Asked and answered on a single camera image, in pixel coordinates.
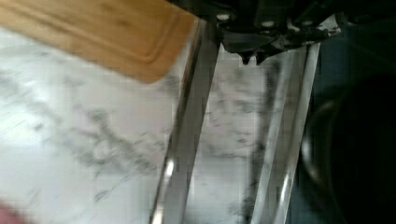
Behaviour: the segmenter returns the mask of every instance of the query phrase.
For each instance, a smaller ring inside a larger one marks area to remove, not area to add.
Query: white marble surface
[[[0,29],[0,203],[26,223],[148,223],[187,48],[148,85]],[[243,219],[276,63],[221,51],[185,223]]]

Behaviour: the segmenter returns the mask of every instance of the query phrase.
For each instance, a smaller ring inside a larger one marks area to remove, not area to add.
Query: metal bolt
[[[221,13],[217,15],[219,21],[227,21],[230,19],[230,14]]]
[[[262,27],[265,27],[265,28],[271,28],[271,27],[273,27],[274,26],[274,22],[273,21],[263,21],[262,22]]]

